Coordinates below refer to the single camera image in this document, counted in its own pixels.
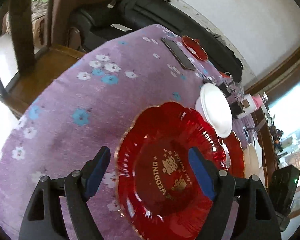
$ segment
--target wooden chair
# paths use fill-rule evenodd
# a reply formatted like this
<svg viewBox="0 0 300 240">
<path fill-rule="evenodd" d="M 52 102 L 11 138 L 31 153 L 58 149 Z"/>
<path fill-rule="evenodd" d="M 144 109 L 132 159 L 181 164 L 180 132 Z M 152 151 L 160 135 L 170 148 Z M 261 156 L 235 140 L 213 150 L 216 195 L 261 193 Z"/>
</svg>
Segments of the wooden chair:
<svg viewBox="0 0 300 240">
<path fill-rule="evenodd" d="M 9 14 L 18 72 L 4 87 L 0 79 L 0 100 L 20 118 L 54 79 L 77 62 L 84 53 L 51 44 L 53 1 L 45 16 L 45 45 L 34 54 L 31 0 L 10 0 Z"/>
</svg>

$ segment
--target red plate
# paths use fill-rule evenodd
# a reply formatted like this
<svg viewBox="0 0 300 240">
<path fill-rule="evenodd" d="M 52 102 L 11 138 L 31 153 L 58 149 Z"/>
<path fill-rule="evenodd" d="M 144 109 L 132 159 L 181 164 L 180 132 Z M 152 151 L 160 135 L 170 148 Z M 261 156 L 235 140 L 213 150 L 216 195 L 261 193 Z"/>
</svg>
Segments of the red plate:
<svg viewBox="0 0 300 240">
<path fill-rule="evenodd" d="M 199 40 L 194 40 L 188 36 L 182 36 L 184 46 L 191 52 L 193 56 L 202 61 L 208 60 L 208 55 L 203 47 L 199 44 Z"/>
<path fill-rule="evenodd" d="M 231 132 L 227 138 L 223 139 L 223 143 L 227 146 L 231 159 L 231 166 L 228 168 L 229 173 L 234 177 L 244 178 L 243 150 L 240 140 L 234 132 Z"/>
<path fill-rule="evenodd" d="M 188 162 L 198 147 L 221 169 L 226 156 L 201 115 L 175 102 L 146 109 L 117 153 L 118 199 L 135 230 L 149 240 L 193 240 L 212 206 Z"/>
</svg>

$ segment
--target smartphone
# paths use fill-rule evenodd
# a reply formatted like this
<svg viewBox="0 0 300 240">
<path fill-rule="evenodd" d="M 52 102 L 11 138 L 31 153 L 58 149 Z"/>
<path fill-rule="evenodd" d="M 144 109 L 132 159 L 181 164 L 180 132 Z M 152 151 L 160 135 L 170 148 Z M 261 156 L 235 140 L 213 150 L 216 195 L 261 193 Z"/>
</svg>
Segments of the smartphone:
<svg viewBox="0 0 300 240">
<path fill-rule="evenodd" d="M 176 60 L 180 63 L 183 69 L 195 70 L 195 66 L 188 59 L 186 54 L 179 48 L 179 46 L 174 42 L 166 38 L 161 38 L 161 41 L 167 46 L 171 51 Z"/>
</svg>

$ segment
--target tablecloth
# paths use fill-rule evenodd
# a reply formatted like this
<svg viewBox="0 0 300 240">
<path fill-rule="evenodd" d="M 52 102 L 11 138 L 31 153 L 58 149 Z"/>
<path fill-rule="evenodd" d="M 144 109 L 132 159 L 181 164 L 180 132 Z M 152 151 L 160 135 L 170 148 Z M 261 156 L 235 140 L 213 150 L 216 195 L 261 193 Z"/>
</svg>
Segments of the tablecloth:
<svg viewBox="0 0 300 240">
<path fill-rule="evenodd" d="M 162 37 L 174 40 L 197 70 L 182 69 Z M 181 38 L 161 25 L 109 41 L 65 71 L 32 103 L 2 149 L 0 225 L 9 237 L 18 238 L 41 176 L 65 177 L 93 159 L 101 146 L 109 147 L 113 157 L 131 122 L 149 106 L 177 101 L 194 108 L 203 75 L 221 78 L 209 61 L 196 60 Z M 251 116 L 233 125 L 245 148 L 243 125 L 254 126 Z M 75 239 L 64 198 L 61 206 L 69 238 Z M 113 158 L 88 207 L 105 240 L 139 239 L 117 212 Z"/>
</svg>

